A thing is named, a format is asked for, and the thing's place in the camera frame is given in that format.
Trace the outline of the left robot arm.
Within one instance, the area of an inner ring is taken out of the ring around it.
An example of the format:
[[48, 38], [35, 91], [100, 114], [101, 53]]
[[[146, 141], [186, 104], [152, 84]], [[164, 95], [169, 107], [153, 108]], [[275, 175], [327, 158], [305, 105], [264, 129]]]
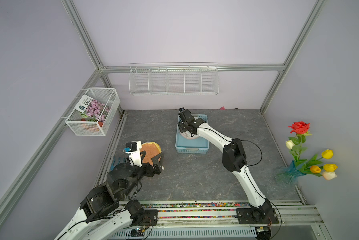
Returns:
[[152, 230], [157, 224], [157, 211], [145, 210], [136, 199], [141, 179], [159, 175], [162, 171], [159, 153], [152, 164], [136, 161], [118, 164], [107, 174], [106, 181], [90, 190], [82, 200], [72, 220], [56, 236], [57, 240], [107, 240], [129, 227]]

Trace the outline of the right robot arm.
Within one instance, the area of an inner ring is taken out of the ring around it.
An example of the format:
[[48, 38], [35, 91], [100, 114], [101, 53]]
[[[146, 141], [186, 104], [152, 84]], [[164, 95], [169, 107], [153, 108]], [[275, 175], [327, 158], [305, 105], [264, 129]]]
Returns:
[[249, 217], [249, 223], [275, 224], [281, 219], [273, 208], [271, 201], [260, 191], [247, 163], [246, 153], [239, 138], [229, 138], [200, 118], [195, 118], [191, 111], [185, 108], [178, 110], [178, 129], [181, 133], [189, 133], [191, 137], [202, 137], [216, 146], [222, 152], [222, 164], [231, 172], [243, 188], [250, 208], [239, 217]]

